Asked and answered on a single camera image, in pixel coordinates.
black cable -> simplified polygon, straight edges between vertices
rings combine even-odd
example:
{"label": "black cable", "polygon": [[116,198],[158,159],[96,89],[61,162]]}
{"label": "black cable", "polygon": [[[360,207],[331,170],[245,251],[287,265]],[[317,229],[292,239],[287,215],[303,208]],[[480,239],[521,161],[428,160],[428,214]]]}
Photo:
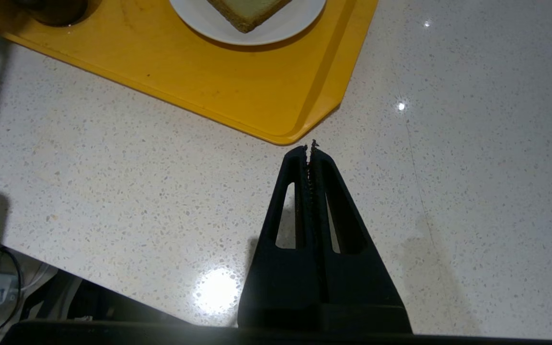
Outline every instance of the black cable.
{"label": "black cable", "polygon": [[0,329],[2,329],[7,325],[7,323],[9,323],[11,319],[13,319],[13,317],[18,312],[18,307],[20,306],[21,293],[22,293],[21,288],[22,288],[23,282],[20,274],[20,264],[18,263],[17,258],[5,248],[0,248],[0,252],[9,256],[12,263],[14,264],[14,268],[16,269],[16,275],[18,278],[18,286],[17,286],[18,293],[16,296],[16,303],[14,304],[14,309],[11,311],[10,316],[8,316],[8,318],[5,321],[3,321],[3,323],[0,325]]}

white plate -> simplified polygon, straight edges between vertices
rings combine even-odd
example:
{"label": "white plate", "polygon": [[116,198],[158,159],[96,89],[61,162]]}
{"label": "white plate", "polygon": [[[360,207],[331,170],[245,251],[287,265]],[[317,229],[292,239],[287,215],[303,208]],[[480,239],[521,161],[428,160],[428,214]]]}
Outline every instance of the white plate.
{"label": "white plate", "polygon": [[238,46],[259,46],[287,39],[307,28],[325,0],[292,0],[249,33],[241,33],[207,0],[169,0],[178,16],[198,33]]}

yellow tray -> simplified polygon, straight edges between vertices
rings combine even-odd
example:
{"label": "yellow tray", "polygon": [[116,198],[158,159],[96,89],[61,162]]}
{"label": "yellow tray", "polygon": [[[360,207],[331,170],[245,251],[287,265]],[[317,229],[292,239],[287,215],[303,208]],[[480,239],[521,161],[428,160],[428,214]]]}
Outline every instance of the yellow tray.
{"label": "yellow tray", "polygon": [[0,0],[0,34],[40,53],[273,142],[291,144],[342,100],[378,0],[328,0],[314,24],[267,46],[190,29],[168,0],[101,0],[53,28]]}

countertop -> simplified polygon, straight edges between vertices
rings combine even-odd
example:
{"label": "countertop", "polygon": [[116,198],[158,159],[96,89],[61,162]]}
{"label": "countertop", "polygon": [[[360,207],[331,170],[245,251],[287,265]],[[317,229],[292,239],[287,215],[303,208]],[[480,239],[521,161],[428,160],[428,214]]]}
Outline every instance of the countertop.
{"label": "countertop", "polygon": [[[419,334],[552,338],[552,1],[381,0],[316,139]],[[279,147],[0,39],[0,242],[233,325]]]}

bread slice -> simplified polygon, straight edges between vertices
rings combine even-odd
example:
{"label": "bread slice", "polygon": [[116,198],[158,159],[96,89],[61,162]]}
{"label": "bread slice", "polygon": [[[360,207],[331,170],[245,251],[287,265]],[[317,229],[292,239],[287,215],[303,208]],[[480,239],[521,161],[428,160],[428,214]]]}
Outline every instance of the bread slice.
{"label": "bread slice", "polygon": [[234,28],[249,33],[291,0],[208,0]]}

